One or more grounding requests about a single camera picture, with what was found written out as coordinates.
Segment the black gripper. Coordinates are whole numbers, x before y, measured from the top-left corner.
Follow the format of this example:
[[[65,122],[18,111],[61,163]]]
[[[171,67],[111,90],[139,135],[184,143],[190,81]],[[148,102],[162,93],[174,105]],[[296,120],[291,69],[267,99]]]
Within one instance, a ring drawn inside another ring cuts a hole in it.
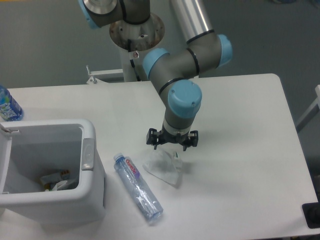
[[[159,145],[166,143],[180,144],[183,147],[183,151],[187,148],[197,147],[199,141],[199,132],[197,130],[190,131],[188,134],[171,134],[165,129],[157,131],[154,128],[150,128],[146,134],[146,144],[153,146],[156,150]]]

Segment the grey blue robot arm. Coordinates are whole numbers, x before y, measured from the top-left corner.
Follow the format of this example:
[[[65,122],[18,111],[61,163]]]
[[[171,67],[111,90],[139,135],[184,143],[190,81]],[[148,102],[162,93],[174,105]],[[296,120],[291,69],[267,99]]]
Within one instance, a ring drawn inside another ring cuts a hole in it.
[[[198,145],[199,134],[191,126],[202,101],[192,78],[227,64],[233,48],[225,35],[215,32],[201,0],[173,0],[171,5],[187,44],[178,54],[160,47],[165,26],[148,0],[79,1],[88,25],[109,26],[113,43],[127,52],[123,69],[134,81],[150,81],[165,106],[161,130],[150,128],[146,143],[187,149]]]

